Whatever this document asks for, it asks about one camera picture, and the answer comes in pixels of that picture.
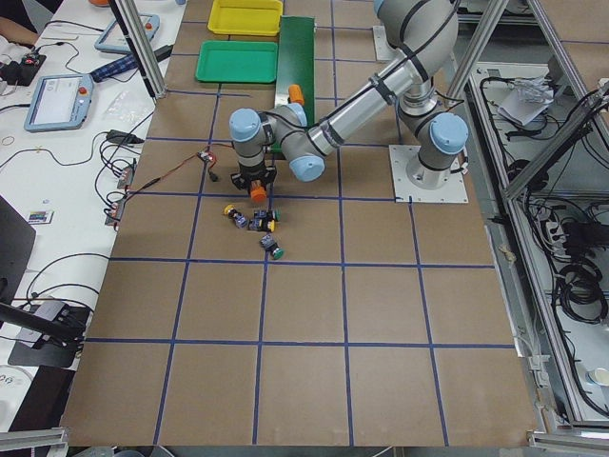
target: white cup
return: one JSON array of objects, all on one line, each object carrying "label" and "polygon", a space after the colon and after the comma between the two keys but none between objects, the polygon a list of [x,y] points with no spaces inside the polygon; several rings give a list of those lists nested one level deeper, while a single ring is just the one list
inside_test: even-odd
[{"label": "white cup", "polygon": [[605,368],[595,368],[586,372],[586,378],[592,384],[609,387],[609,370]]}]

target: green panel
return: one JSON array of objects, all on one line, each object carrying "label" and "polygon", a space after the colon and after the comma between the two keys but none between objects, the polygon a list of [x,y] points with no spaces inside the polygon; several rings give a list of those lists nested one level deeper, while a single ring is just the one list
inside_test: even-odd
[{"label": "green panel", "polygon": [[298,84],[303,91],[308,125],[315,124],[315,20],[282,16],[277,56],[275,106],[287,103],[287,88]]}]

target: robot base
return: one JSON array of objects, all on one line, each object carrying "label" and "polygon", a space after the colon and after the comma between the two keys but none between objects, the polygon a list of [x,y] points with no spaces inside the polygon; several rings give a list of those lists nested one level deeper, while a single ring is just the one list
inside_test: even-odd
[{"label": "robot base", "polygon": [[[460,173],[448,174],[448,181],[439,189],[422,189],[406,176],[408,161],[419,152],[419,146],[389,146],[393,189],[396,202],[408,203],[468,203],[463,176]],[[455,160],[452,169],[458,169]]]}]

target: blue object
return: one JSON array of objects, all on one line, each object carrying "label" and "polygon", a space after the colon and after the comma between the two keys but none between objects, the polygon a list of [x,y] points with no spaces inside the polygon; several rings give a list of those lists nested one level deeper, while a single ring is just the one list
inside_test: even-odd
[{"label": "blue object", "polygon": [[306,127],[306,113],[303,107],[298,103],[288,103],[286,106],[294,111],[294,114],[296,114],[296,117],[298,117],[298,122],[301,123],[301,126]]},{"label": "blue object", "polygon": [[297,179],[308,183],[322,175],[325,170],[325,162],[324,159],[316,155],[305,155],[292,160],[289,167]]},{"label": "blue object", "polygon": [[126,55],[125,57],[121,57],[114,62],[110,62],[109,64],[105,64],[99,69],[96,69],[90,73],[93,81],[96,83],[101,83],[105,79],[114,76],[115,74],[121,74],[125,71],[137,69],[137,62],[135,61],[135,57],[133,54]]},{"label": "blue object", "polygon": [[459,116],[443,112],[431,121],[429,133],[436,148],[444,154],[456,155],[465,147],[469,129]]},{"label": "blue object", "polygon": [[24,129],[34,132],[79,129],[87,118],[92,94],[93,78],[88,74],[40,78]]},{"label": "blue object", "polygon": [[[145,13],[141,13],[140,18],[142,20],[142,25],[144,26],[144,31],[146,32],[146,38],[151,41],[161,25],[161,18],[156,14]],[[117,54],[129,54],[131,52],[125,35],[123,35],[123,31],[116,21],[112,21],[110,25],[106,27],[94,46],[101,52],[114,52]]]},{"label": "blue object", "polygon": [[374,0],[374,13],[378,16],[379,15],[379,10],[381,9],[381,6],[383,5],[384,0]]},{"label": "blue object", "polygon": [[239,108],[230,115],[228,121],[230,136],[238,143],[251,140],[260,130],[260,116],[251,108]]}]

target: white table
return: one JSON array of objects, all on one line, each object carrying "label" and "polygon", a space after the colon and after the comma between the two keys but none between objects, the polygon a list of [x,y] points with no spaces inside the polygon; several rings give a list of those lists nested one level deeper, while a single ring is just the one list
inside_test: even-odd
[{"label": "white table", "polygon": [[[173,0],[136,0],[138,11],[158,14],[161,27],[151,44],[154,49],[173,44],[177,35],[184,6]],[[70,20],[104,29],[113,20],[110,8],[94,7],[86,0],[65,0],[53,19]],[[38,46],[67,41],[78,49],[80,54],[69,64],[73,69],[90,72],[121,55],[102,53],[93,47],[99,33],[70,25],[49,25],[42,33]],[[27,88],[19,87],[15,93],[0,97],[0,108],[29,103],[40,76],[69,74],[65,64],[76,53],[69,45],[48,46],[41,49],[48,58],[41,67],[36,79]],[[162,71],[167,69],[168,59],[161,64]],[[118,75],[127,79],[131,72]],[[123,94],[134,103],[136,114],[128,116],[109,116],[108,107],[117,96]],[[139,74],[127,83],[106,80],[96,84],[88,118],[77,130],[30,133],[23,129],[26,109],[12,109],[0,113],[0,164],[20,149],[45,148],[53,151],[64,163],[84,160],[90,154],[93,137],[105,130],[118,129],[129,131],[135,124],[153,112],[154,103],[147,94]],[[135,134],[146,137],[149,118]],[[117,157],[134,157],[133,154],[119,152]],[[105,207],[93,187],[95,176],[102,167],[97,148],[93,158],[84,165],[60,167],[44,152],[24,152],[0,169],[0,195],[19,213],[27,218],[33,210],[53,210],[52,221],[48,225],[34,226],[36,240],[29,259],[28,271],[17,291],[17,297],[25,297],[26,289],[37,271],[59,257],[79,253],[97,252],[109,255],[116,232],[106,226]],[[116,189],[117,180],[104,171],[98,189],[103,195]],[[107,261],[100,257],[75,257],[52,266],[37,281],[35,290],[62,283],[80,283],[99,289],[104,279]],[[83,288],[60,288],[55,296],[79,300],[95,307],[96,295]],[[5,324],[0,335],[14,338],[19,328]],[[0,365],[6,364],[14,343],[0,340]],[[72,365],[76,369],[77,361]],[[32,376],[37,368],[25,368]],[[10,402],[13,406],[21,401]],[[16,409],[0,417],[0,432],[7,431]]]}]

